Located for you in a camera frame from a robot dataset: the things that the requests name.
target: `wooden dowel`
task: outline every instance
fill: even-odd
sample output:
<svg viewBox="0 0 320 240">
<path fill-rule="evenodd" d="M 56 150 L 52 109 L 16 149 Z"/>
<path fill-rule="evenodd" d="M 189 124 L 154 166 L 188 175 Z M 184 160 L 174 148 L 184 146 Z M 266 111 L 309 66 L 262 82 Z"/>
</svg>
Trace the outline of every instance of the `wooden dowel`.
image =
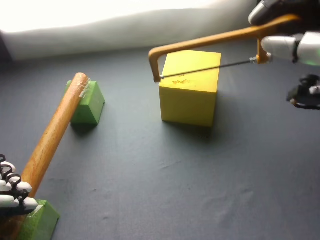
<svg viewBox="0 0 320 240">
<path fill-rule="evenodd" d="M 281 16 L 265 25 L 247 27 L 240 30 L 225 32 L 225 33 L 221 33 L 213 36 L 206 36 L 206 37 L 202 37 L 194 40 L 183 41 L 183 42 L 178 42 L 178 43 L 174 43 L 166 46 L 153 48 L 149 52 L 149 62 L 150 62 L 154 82 L 158 83 L 161 81 L 160 74 L 159 74 L 158 59 L 165 54 L 219 44 L 219 43 L 226 43 L 226 42 L 235 41 L 235 40 L 243 40 L 243 39 L 249 39 L 249 38 L 261 39 L 263 37 L 276 34 L 279 31 L 279 26 L 285 23 L 298 21 L 298 20 L 300 20 L 298 16 L 289 14 L 289 15 Z M 262 54 L 262 56 L 260 57 L 258 53 L 257 55 L 258 63 L 265 63 L 265 60 L 267 58 L 267 53 L 261 47 L 259 49 L 260 49 L 259 53 Z"/>
<path fill-rule="evenodd" d="M 89 78 L 84 73 L 77 73 L 64 97 L 62 98 L 49 125 L 35 147 L 22 172 L 22 180 L 32 186 L 29 197 L 33 198 L 59 146 L 69 122 L 81 100 Z M 0 219 L 0 240 L 15 240 L 26 216 Z"/>
</svg>

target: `scratch mark on yellow cube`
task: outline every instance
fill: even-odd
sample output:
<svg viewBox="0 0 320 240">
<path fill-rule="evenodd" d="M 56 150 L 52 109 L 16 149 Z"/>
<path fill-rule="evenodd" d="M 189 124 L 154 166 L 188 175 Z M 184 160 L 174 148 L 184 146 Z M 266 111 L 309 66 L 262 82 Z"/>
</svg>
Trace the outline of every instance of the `scratch mark on yellow cube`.
<svg viewBox="0 0 320 240">
<path fill-rule="evenodd" d="M 221 53 L 185 50 L 170 53 L 162 75 L 220 66 Z M 159 84 L 163 121 L 211 127 L 219 68 L 163 79 Z"/>
</svg>

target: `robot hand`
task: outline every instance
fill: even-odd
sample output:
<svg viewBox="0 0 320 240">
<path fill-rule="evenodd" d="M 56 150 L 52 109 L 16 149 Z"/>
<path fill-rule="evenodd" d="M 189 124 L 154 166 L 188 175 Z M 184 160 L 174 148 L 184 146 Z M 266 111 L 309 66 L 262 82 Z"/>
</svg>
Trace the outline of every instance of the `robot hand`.
<svg viewBox="0 0 320 240">
<path fill-rule="evenodd" d="M 249 15 L 252 25 L 262 25 L 285 14 L 296 14 L 309 29 L 293 36 L 268 36 L 262 48 L 274 57 L 320 66 L 320 0 L 262 0 Z"/>
<path fill-rule="evenodd" d="M 307 26 L 304 32 L 292 36 L 268 36 L 262 48 L 274 57 L 320 66 L 320 0 L 262 0 L 249 15 L 252 25 L 262 25 L 285 14 L 296 14 Z M 287 95 L 287 101 L 297 108 L 320 110 L 319 77 L 307 75 Z"/>
<path fill-rule="evenodd" d="M 29 214 L 38 206 L 36 200 L 28 197 L 32 187 L 15 171 L 15 166 L 0 154 L 0 217 Z"/>
</svg>

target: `green foam block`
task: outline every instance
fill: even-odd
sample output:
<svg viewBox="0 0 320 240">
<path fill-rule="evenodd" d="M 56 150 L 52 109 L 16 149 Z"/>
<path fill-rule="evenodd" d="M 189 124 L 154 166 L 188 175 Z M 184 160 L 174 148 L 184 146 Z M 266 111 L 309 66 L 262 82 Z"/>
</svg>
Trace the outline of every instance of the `green foam block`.
<svg viewBox="0 0 320 240">
<path fill-rule="evenodd" d="M 66 84 L 65 92 L 69 88 L 71 81 Z M 92 124 L 97 125 L 100 120 L 105 98 L 96 81 L 90 81 L 85 93 L 75 110 L 71 119 L 72 124 Z"/>
<path fill-rule="evenodd" d="M 37 200 L 38 207 L 23 222 L 17 240 L 50 240 L 59 213 L 45 200 Z"/>
</svg>

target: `gray table surface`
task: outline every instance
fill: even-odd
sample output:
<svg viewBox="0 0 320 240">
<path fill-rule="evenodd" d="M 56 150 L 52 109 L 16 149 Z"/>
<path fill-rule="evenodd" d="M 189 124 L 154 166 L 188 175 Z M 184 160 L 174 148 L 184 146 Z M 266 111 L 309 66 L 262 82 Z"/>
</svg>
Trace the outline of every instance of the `gray table surface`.
<svg viewBox="0 0 320 240">
<path fill-rule="evenodd" d="M 224 64 L 256 54 L 252 42 L 205 50 Z M 320 68 L 221 69 L 207 130 L 161 121 L 148 51 L 0 67 L 0 153 L 18 172 L 76 72 L 106 99 L 96 128 L 67 129 L 36 195 L 61 213 L 53 240 L 318 240 L 320 112 L 286 95 Z"/>
</svg>

